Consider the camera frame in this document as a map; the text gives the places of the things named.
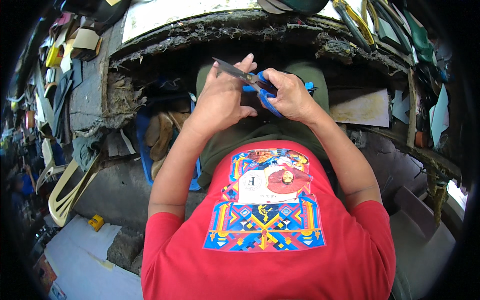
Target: scissor blade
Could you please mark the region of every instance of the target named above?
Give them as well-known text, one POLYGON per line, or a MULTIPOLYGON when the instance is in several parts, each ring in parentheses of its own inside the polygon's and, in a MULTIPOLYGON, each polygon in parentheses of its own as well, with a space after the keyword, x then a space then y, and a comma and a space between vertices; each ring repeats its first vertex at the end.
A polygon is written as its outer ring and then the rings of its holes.
POLYGON ((250 82, 250 80, 252 78, 252 76, 250 74, 245 73, 244 71, 242 71, 238 68, 235 68, 234 66, 232 66, 231 64, 229 64, 226 61, 219 60, 215 57, 212 57, 212 58, 215 59, 218 62, 218 66, 219 66, 220 70, 222 70, 223 72, 228 73, 228 74, 232 75, 233 77, 237 77, 238 79, 240 79, 242 81, 245 81, 246 83, 250 82))

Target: graphic print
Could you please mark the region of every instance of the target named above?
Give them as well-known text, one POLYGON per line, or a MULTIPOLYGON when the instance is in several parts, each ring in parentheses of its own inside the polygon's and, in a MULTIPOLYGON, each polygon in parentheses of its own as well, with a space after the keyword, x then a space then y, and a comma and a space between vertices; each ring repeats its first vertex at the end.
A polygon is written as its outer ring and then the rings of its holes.
POLYGON ((204 248, 268 252, 324 246, 308 158, 289 149, 234 155, 204 248))

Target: scissors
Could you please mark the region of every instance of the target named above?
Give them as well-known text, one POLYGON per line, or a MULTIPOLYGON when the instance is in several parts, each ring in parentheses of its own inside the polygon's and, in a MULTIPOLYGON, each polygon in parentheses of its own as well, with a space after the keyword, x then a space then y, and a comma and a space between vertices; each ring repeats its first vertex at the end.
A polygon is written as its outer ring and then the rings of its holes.
POLYGON ((250 85, 257 92, 258 98, 269 111, 279 118, 283 117, 283 115, 268 102, 267 98, 275 98, 278 90, 271 82, 265 79, 263 71, 258 72, 257 75, 245 73, 228 62, 216 59, 215 57, 212 58, 218 62, 220 70, 250 85))

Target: hand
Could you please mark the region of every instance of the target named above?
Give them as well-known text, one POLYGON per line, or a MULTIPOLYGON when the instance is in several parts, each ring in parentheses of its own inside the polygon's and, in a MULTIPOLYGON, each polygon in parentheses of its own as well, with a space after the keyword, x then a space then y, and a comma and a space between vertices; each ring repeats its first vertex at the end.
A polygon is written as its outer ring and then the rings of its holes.
POLYGON ((286 118, 307 124, 315 120, 316 110, 323 111, 296 75, 273 68, 266 69, 263 75, 278 89, 276 98, 268 98, 268 101, 286 118))
MULTIPOLYGON (((234 66, 250 72, 257 68, 257 63, 253 62, 253 54, 249 54, 234 66)), ((254 108, 240 106, 243 82, 226 73, 217 77, 217 72, 218 62, 215 62, 207 75, 195 110, 184 125, 208 138, 245 117, 257 116, 254 108)))

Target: olive green pants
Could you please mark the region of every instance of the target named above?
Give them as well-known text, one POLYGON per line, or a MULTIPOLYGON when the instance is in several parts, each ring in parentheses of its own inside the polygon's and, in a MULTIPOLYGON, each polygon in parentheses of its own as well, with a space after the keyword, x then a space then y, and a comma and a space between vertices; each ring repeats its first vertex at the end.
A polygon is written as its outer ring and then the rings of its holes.
MULTIPOLYGON (((205 65, 198 72, 197 96, 204 88, 206 76, 210 68, 211 65, 205 65)), ((313 93, 313 99, 327 113, 330 112, 324 75, 313 62, 295 62, 286 67, 284 71, 297 75, 304 82, 313 82, 313 86, 318 87, 313 93)), ((200 154, 202 174, 198 179, 198 184, 202 188, 206 188, 210 184, 215 168, 228 153, 249 143, 270 140, 293 141, 307 147, 319 159, 328 159, 320 142, 310 128, 297 121, 276 117, 261 106, 256 93, 243 93, 241 104, 257 109, 258 116, 244 118, 237 124, 216 133, 208 141, 205 149, 200 154)))

